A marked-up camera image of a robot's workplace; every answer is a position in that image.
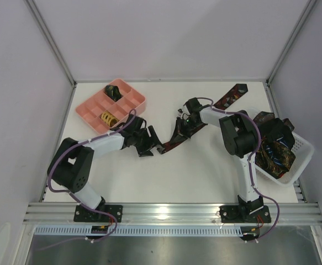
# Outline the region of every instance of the pink tray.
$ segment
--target pink tray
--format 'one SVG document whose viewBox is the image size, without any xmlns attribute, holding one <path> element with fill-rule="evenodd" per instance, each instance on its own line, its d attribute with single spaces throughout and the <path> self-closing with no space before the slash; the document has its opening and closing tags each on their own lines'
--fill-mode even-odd
<svg viewBox="0 0 322 265">
<path fill-rule="evenodd" d="M 110 127 L 100 118 L 106 110 L 114 115 L 119 123 L 126 122 L 131 109 L 136 109 L 137 115 L 145 111 L 146 99 L 138 91 L 121 79 L 115 79 L 110 83 L 118 86 L 122 98 L 114 102 L 104 93 L 104 88 L 91 96 L 88 100 L 76 108 L 76 113 L 99 134 L 106 133 Z"/>
</svg>

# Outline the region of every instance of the white tabletop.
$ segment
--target white tabletop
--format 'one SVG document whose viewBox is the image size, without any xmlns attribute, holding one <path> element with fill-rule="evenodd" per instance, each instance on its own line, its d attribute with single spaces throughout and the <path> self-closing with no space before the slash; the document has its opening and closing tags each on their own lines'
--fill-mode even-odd
<svg viewBox="0 0 322 265">
<path fill-rule="evenodd" d="M 235 82 L 134 82 L 146 97 L 146 110 L 140 116 L 153 125 L 161 142 L 171 138 L 177 109 L 192 97 L 209 97 L 215 102 Z M 97 136 L 76 114 L 75 108 L 102 89 L 106 83 L 80 83 L 68 114 L 62 139 L 75 140 Z M 255 107 L 269 112 L 261 82 L 248 82 L 249 91 L 228 110 Z M 89 182 L 108 202 L 120 203 L 234 203 L 237 202 L 238 176 L 234 158 L 223 145 L 219 128 L 208 125 L 190 140 L 161 155 L 138 157 L 134 147 L 114 151 L 94 160 Z M 280 187 L 258 176 L 264 195 L 280 203 L 296 203 L 294 187 Z M 46 202 L 72 202 L 67 194 L 49 190 Z"/>
</svg>

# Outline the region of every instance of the gray floor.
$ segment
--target gray floor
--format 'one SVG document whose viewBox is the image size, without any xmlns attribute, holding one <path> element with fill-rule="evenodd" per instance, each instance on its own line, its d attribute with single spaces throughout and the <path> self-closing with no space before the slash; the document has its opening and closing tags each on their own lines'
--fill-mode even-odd
<svg viewBox="0 0 322 265">
<path fill-rule="evenodd" d="M 27 265 L 321 264 L 310 227 L 277 227 L 258 244 L 236 237 L 110 237 L 37 251 L 67 238 L 35 236 Z"/>
</svg>

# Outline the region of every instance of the white plastic basket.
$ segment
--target white plastic basket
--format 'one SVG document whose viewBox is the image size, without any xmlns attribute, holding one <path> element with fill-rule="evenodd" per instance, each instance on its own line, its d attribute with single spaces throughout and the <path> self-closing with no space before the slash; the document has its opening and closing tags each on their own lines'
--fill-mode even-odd
<svg viewBox="0 0 322 265">
<path fill-rule="evenodd" d="M 252 119 L 260 112 L 255 108 L 246 109 L 249 117 Z M 298 134 L 292 133 L 295 139 L 294 146 L 292 148 L 292 152 L 295 154 L 295 160 L 292 164 L 289 172 L 285 173 L 281 178 L 275 179 L 269 173 L 266 173 L 259 166 L 255 165 L 257 176 L 266 177 L 280 186 L 290 186 L 295 182 L 299 176 L 302 174 L 305 167 L 308 165 L 309 161 L 312 159 L 314 153 L 314 147 L 307 140 L 300 137 Z"/>
</svg>

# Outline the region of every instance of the white wall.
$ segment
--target white wall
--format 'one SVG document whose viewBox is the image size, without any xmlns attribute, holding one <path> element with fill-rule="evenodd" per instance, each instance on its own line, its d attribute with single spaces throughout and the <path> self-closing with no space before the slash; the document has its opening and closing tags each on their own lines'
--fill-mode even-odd
<svg viewBox="0 0 322 265">
<path fill-rule="evenodd" d="M 36 0 L 74 78 L 265 79 L 307 0 Z"/>
<path fill-rule="evenodd" d="M 283 117 L 315 146 L 303 172 L 303 187 L 310 202 L 322 211 L 322 1 L 303 28 L 272 88 Z"/>
<path fill-rule="evenodd" d="M 0 0 L 0 227 L 12 226 L 2 264 L 39 199 L 70 93 L 24 1 Z"/>
</svg>

